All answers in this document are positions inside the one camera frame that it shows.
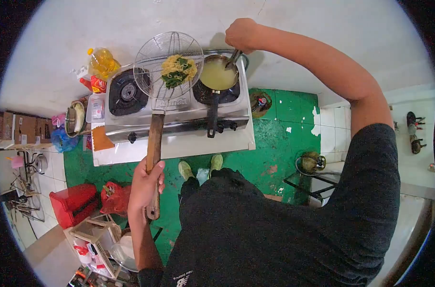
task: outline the right hand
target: right hand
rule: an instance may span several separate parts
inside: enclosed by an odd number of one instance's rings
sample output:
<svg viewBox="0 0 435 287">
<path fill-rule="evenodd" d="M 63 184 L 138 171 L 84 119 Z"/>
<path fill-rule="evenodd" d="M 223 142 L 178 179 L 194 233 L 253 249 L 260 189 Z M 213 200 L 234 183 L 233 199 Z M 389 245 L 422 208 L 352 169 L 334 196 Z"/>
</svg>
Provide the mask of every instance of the right hand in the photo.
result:
<svg viewBox="0 0 435 287">
<path fill-rule="evenodd" d="M 132 188 L 130 192 L 130 200 L 128 202 L 128 213 L 138 212 L 148 206 L 158 183 L 158 191 L 162 194 L 165 188 L 165 162 L 160 161 L 148 175 L 146 172 L 147 159 L 143 158 L 133 172 Z"/>
<path fill-rule="evenodd" d="M 250 54 L 258 49 L 259 26 L 253 19 L 238 18 L 225 31 L 225 42 L 244 54 Z"/>
</svg>

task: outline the yellow plastic bottle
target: yellow plastic bottle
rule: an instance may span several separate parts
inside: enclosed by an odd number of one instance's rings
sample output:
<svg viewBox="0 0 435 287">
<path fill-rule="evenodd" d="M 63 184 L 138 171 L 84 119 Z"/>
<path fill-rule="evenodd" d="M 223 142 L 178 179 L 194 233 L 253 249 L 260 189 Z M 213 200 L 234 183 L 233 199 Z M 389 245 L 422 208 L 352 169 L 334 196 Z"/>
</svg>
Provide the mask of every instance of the yellow plastic bottle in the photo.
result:
<svg viewBox="0 0 435 287">
<path fill-rule="evenodd" d="M 108 76 L 120 69 L 120 63 L 114 59 L 111 52 L 105 48 L 88 49 L 87 54 L 90 55 L 90 73 L 93 73 L 97 78 L 107 81 Z"/>
</svg>

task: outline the gas stove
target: gas stove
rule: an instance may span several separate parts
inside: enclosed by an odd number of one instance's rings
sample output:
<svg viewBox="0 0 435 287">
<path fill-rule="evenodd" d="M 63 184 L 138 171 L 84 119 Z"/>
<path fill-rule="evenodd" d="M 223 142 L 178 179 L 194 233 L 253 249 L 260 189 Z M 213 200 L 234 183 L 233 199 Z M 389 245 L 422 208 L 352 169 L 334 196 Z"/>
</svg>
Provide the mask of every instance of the gas stove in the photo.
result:
<svg viewBox="0 0 435 287">
<path fill-rule="evenodd" d="M 249 95 L 242 61 L 237 62 L 237 84 L 221 93 L 217 109 L 218 131 L 244 129 L 248 123 Z M 198 81 L 192 89 L 172 100 L 148 97 L 136 85 L 133 65 L 123 67 L 108 82 L 106 93 L 106 135 L 114 143 L 145 139 L 149 136 L 152 110 L 165 110 L 163 135 L 206 136 L 208 105 L 203 96 L 209 89 Z"/>
</svg>

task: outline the tongs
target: tongs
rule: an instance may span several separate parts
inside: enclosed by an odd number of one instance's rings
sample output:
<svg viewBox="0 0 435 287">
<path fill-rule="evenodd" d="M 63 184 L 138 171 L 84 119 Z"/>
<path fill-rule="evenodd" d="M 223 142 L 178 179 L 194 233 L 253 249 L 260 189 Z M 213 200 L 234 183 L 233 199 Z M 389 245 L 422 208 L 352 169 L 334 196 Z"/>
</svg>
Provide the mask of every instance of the tongs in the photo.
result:
<svg viewBox="0 0 435 287">
<path fill-rule="evenodd" d="M 225 65 L 225 69 L 226 70 L 230 70 L 232 69 L 232 67 L 235 65 L 235 63 L 237 62 L 238 58 L 243 54 L 243 52 L 241 50 L 237 50 L 235 49 L 235 51 L 233 52 L 232 56 L 230 57 L 229 61 L 227 62 L 227 64 Z"/>
</svg>

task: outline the green painted floor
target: green painted floor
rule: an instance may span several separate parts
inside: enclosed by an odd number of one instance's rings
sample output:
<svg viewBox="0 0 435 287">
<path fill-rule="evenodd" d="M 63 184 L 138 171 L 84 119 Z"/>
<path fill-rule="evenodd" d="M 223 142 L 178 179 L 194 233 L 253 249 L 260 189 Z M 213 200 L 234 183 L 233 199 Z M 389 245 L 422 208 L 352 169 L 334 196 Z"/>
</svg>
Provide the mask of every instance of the green painted floor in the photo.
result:
<svg viewBox="0 0 435 287">
<path fill-rule="evenodd" d="M 250 89 L 250 93 L 259 89 Z M 294 188 L 283 183 L 283 179 L 296 171 L 295 159 L 305 151 L 320 152 L 320 137 L 312 134 L 313 113 L 319 114 L 318 98 L 314 94 L 285 90 L 261 89 L 275 103 L 262 118 L 253 119 L 256 150 L 226 152 L 223 154 L 224 167 L 239 170 L 247 180 L 255 184 L 263 193 L 283 197 L 288 204 L 302 204 L 307 196 L 295 192 Z M 156 241 L 163 263 L 168 256 L 181 230 L 179 223 L 179 203 L 177 194 L 184 182 L 178 172 L 180 160 L 186 160 L 194 174 L 198 168 L 209 168 L 212 155 L 165 160 L 165 180 L 167 186 L 160 196 L 161 216 L 151 223 L 154 235 L 160 227 L 163 231 Z M 98 191 L 107 181 L 129 184 L 137 163 L 93 166 L 91 151 L 83 151 L 82 139 L 71 152 L 64 153 L 66 181 L 68 187 L 81 183 L 93 183 Z M 290 179 L 309 188 L 310 182 L 299 182 L 295 175 Z M 126 222 L 117 218 L 124 228 Z"/>
</svg>

